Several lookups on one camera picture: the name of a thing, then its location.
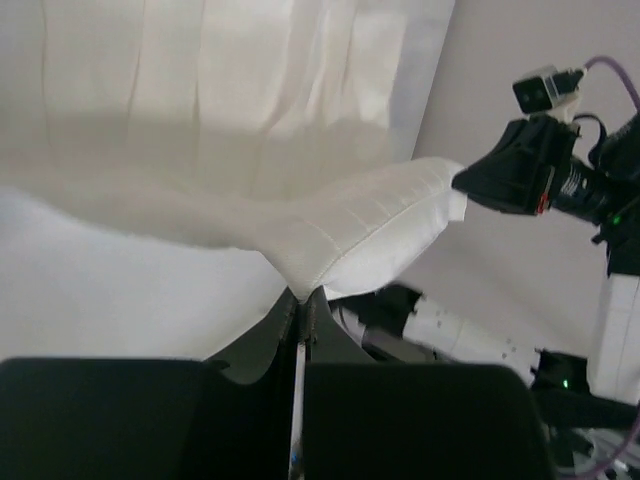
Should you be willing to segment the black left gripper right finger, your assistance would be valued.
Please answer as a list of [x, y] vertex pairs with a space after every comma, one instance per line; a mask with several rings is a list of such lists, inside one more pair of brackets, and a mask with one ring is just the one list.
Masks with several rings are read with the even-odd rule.
[[369, 361], [323, 290], [303, 307], [317, 336], [304, 375], [305, 478], [554, 478], [532, 395], [512, 370]]

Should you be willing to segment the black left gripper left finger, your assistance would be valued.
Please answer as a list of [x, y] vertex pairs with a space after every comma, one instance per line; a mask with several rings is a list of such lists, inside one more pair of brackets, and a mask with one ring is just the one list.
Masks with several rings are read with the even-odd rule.
[[255, 381], [228, 361], [20, 357], [1, 364], [5, 479], [284, 479], [297, 303], [252, 329], [271, 359]]

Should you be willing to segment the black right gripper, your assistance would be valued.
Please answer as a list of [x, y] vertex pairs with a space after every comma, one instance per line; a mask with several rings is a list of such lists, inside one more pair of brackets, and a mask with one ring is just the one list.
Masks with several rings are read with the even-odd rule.
[[555, 209], [595, 226], [607, 273], [639, 273], [639, 116], [599, 138], [585, 161], [573, 153], [580, 127], [548, 116], [508, 123], [505, 151], [455, 175], [452, 186], [489, 210], [536, 216]]

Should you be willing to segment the white pleated skirt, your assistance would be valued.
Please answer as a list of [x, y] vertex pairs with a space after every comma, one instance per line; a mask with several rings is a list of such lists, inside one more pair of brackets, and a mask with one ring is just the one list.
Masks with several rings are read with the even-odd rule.
[[450, 1], [5, 1], [1, 355], [206, 358], [463, 219], [414, 159]]

